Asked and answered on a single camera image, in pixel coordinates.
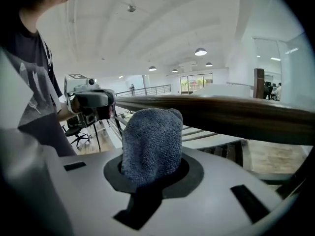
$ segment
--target gray microfiber towel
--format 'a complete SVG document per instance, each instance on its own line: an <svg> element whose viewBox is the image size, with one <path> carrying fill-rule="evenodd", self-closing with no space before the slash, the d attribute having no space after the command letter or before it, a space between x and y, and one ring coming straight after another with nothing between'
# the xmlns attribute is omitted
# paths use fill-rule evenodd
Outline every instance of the gray microfiber towel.
<svg viewBox="0 0 315 236"><path fill-rule="evenodd" d="M176 109L136 112L123 131L122 174L143 187L175 172L182 158L182 129Z"/></svg>

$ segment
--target wooden post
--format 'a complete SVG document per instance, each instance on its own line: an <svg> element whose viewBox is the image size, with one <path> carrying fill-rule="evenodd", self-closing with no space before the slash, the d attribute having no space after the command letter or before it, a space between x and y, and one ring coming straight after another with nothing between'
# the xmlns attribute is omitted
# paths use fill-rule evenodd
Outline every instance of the wooden post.
<svg viewBox="0 0 315 236"><path fill-rule="evenodd" d="M263 99L265 89L265 70L260 68L254 69L254 93L253 98Z"/></svg>

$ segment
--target metal railing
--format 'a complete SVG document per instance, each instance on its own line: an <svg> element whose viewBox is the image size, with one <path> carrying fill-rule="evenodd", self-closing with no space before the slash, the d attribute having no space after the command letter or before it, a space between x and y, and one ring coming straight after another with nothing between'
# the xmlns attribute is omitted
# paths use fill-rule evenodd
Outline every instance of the metal railing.
<svg viewBox="0 0 315 236"><path fill-rule="evenodd" d="M152 88L141 88L135 90L129 90L125 92L116 93L117 97L129 97L129 96L145 96L145 95L158 95L171 92L171 85L163 85Z"/></svg>

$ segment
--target pendant light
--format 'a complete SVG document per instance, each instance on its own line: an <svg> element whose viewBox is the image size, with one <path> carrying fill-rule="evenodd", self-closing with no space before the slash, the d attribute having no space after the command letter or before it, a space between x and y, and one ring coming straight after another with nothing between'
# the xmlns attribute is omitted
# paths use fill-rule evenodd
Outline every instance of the pendant light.
<svg viewBox="0 0 315 236"><path fill-rule="evenodd" d="M157 68L155 66L150 66L149 71L155 71Z"/></svg>
<svg viewBox="0 0 315 236"><path fill-rule="evenodd" d="M196 56L203 56L203 55L205 55L205 54L207 54L207 51L206 51L206 49L204 49L204 48L198 48L198 49L195 51L195 55L196 55Z"/></svg>

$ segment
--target black office chair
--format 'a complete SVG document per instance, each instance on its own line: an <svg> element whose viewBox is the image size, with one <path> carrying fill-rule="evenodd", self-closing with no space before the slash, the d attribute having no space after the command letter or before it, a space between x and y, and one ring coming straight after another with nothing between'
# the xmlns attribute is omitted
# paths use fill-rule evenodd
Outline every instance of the black office chair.
<svg viewBox="0 0 315 236"><path fill-rule="evenodd" d="M64 128L64 125L63 125L63 130L65 132L65 136L67 136L67 137L75 136L76 139L71 144L77 142L77 148L78 149L79 149L78 144L79 144L80 140L88 140L89 142L91 142L91 140L90 140L91 136L81 132L82 128L79 127L79 120L78 120L77 116L67 120L67 125L68 125L68 128L69 128L68 130L66 130Z"/></svg>

